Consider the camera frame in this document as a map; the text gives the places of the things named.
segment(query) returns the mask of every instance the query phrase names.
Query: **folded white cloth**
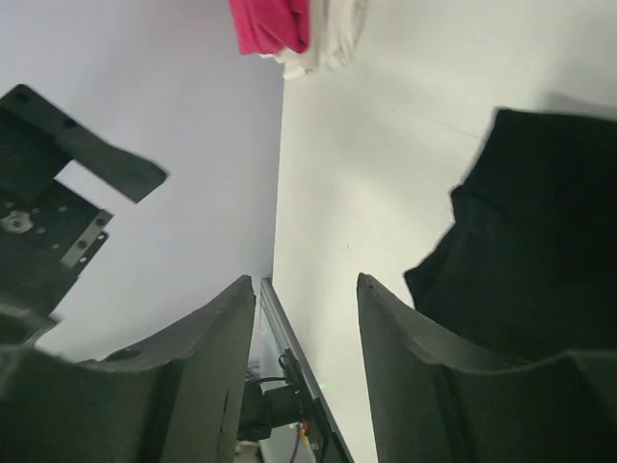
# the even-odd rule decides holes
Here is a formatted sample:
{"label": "folded white cloth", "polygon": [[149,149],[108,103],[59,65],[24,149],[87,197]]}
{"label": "folded white cloth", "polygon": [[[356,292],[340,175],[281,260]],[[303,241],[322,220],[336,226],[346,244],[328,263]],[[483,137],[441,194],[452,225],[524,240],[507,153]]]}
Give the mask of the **folded white cloth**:
{"label": "folded white cloth", "polygon": [[368,1],[312,0],[308,50],[298,54],[285,49],[273,57],[284,64],[284,78],[347,66],[362,33]]}

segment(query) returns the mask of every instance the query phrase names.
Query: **black t-shirt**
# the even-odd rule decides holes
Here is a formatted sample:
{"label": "black t-shirt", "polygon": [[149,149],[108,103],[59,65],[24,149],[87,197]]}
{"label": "black t-shirt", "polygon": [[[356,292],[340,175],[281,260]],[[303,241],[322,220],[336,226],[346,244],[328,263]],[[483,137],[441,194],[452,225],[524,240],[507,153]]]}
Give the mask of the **black t-shirt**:
{"label": "black t-shirt", "polygon": [[497,353],[617,348],[617,123],[500,110],[405,274],[416,309]]}

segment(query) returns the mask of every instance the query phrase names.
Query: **red cloth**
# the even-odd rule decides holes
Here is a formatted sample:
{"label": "red cloth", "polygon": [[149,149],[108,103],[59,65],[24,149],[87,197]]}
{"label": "red cloth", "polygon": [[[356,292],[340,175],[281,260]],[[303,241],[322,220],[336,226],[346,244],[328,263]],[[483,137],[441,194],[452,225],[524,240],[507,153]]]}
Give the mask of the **red cloth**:
{"label": "red cloth", "polygon": [[310,0],[229,0],[240,54],[304,53],[310,42]]}

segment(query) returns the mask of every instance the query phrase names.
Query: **black cloth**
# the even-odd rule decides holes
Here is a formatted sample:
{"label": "black cloth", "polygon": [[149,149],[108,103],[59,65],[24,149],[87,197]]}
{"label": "black cloth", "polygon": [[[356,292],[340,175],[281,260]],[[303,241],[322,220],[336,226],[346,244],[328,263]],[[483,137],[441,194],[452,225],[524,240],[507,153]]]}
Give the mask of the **black cloth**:
{"label": "black cloth", "polygon": [[617,348],[617,123],[499,110],[416,309],[497,353]]}

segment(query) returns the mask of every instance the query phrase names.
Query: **table surface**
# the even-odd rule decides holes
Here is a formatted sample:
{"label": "table surface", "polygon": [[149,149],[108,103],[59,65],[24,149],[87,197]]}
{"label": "table surface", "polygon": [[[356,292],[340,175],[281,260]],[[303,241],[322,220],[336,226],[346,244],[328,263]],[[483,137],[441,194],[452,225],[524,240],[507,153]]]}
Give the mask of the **table surface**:
{"label": "table surface", "polygon": [[496,106],[616,114],[617,4],[558,3],[373,0],[349,68],[285,84],[274,287],[357,463],[358,273],[411,304]]}

